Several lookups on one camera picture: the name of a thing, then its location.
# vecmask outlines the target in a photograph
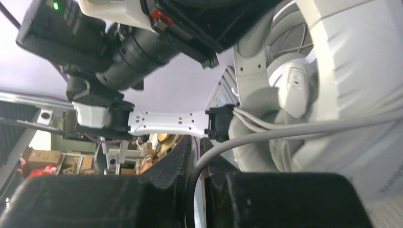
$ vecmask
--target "gray cable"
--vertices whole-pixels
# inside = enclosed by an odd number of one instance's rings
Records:
[[[334,123],[320,123],[308,126],[291,127],[287,129],[271,130],[260,133],[248,134],[238,137],[226,142],[223,142],[210,150],[208,150],[196,163],[192,169],[188,183],[186,185],[186,225],[187,228],[195,228],[194,224],[194,211],[193,211],[193,198],[196,189],[197,179],[203,168],[209,163],[211,159],[218,156],[225,151],[233,148],[243,146],[249,143],[265,141],[270,139],[285,138],[297,135],[328,133],[337,131],[347,131],[356,128],[374,126],[384,124],[391,121],[399,121],[403,118],[403,110],[394,111],[387,114],[362,117],[359,119],[339,120]]]
[[[274,54],[273,57],[276,58],[276,56],[278,56],[278,55],[282,55],[282,54],[288,53],[290,51],[295,51],[295,50],[299,50],[299,49],[308,48],[308,47],[313,46],[313,45],[314,45],[313,43],[310,43],[310,44],[302,45],[302,46],[299,46],[299,47],[293,47],[293,48],[290,48],[290,49],[282,50],[282,51],[279,51],[276,54]]]
[[[234,112],[234,116],[236,116],[249,130],[259,133],[259,132],[265,132],[268,129],[260,128],[258,126],[253,125],[252,123],[249,123],[245,117],[243,117],[241,114]],[[326,136],[326,134],[310,134],[310,135],[299,135],[299,136],[292,136],[292,137],[286,137],[282,139],[287,139],[287,140],[308,140],[308,139],[314,139],[318,138],[321,136]]]
[[[274,130],[274,129],[285,129],[285,128],[290,128],[290,127],[301,127],[301,126],[307,126],[307,125],[313,125],[313,124],[319,124],[319,123],[332,123],[332,122],[337,122],[339,120],[330,120],[330,121],[323,121],[323,122],[315,122],[315,123],[295,123],[295,124],[276,124],[276,123],[268,123],[266,121],[263,121],[254,115],[248,113],[245,110],[242,110],[238,107],[234,108],[234,113],[239,113],[246,118],[250,119],[252,122],[255,124],[265,128],[266,130]]]
[[[304,45],[305,42],[305,38],[307,37],[307,26],[305,24],[302,24],[303,28],[304,28],[304,32],[302,33],[302,39],[301,39],[301,44],[299,45],[298,48],[298,52],[297,53],[301,53],[302,50],[302,46]]]

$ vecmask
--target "cardboard box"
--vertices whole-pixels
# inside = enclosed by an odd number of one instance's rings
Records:
[[[61,157],[61,151],[39,151],[27,147],[21,155],[26,161],[22,168],[23,174],[28,176],[34,169],[44,169],[50,165],[57,167]]]
[[[32,149],[27,165],[32,169],[43,169],[50,165],[57,166],[61,156],[61,151],[37,151]]]
[[[80,174],[84,175],[86,171],[91,170],[94,165],[94,156],[85,155],[83,158],[83,163],[81,164]]]
[[[120,175],[136,175],[136,170],[135,169],[120,169]]]
[[[72,156],[66,154],[63,160],[63,166],[72,166],[73,164],[77,164],[79,160],[80,160],[79,156]]]
[[[93,169],[92,170],[85,170],[84,175],[96,175],[95,170],[93,170]]]

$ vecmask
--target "white bracket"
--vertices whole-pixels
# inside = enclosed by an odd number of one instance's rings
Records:
[[[36,123],[40,125],[49,126],[50,121],[52,120],[52,116],[53,116],[53,110],[41,109]]]
[[[192,113],[156,113],[134,108],[129,116],[129,134],[140,136],[153,133],[189,134],[207,137],[209,116],[205,111]]]
[[[119,155],[117,157],[117,163],[124,164],[126,160],[127,149],[129,148],[129,141],[122,140],[120,142]]]
[[[240,104],[261,87],[267,86],[266,54],[262,47],[253,57],[243,57],[238,52],[238,44],[234,46],[235,73],[237,78]]]

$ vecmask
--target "green indicator light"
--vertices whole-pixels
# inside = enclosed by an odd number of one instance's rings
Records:
[[[59,9],[59,3],[58,3],[57,1],[55,1],[55,2],[53,3],[53,8],[54,8],[55,10],[58,10],[58,9]]]

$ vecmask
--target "black connector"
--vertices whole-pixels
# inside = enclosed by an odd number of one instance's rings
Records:
[[[226,104],[219,108],[210,108],[206,111],[209,115],[209,128],[204,130],[204,133],[209,136],[209,139],[216,140],[220,143],[230,139],[228,129],[234,117],[235,105]]]

